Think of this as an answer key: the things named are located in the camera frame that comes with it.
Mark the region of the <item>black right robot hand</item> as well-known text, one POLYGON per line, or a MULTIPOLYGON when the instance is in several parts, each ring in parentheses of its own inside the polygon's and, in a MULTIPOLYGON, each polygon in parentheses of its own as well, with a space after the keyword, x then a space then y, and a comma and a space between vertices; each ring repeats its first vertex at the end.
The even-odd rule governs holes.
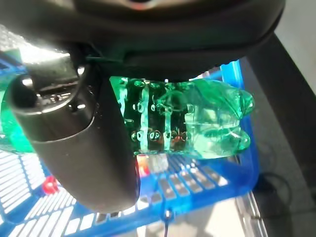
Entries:
POLYGON ((283 0, 3 0, 0 22, 64 53, 13 79, 5 98, 64 188, 89 209, 133 206, 140 192, 111 76, 181 82, 269 38, 283 0))

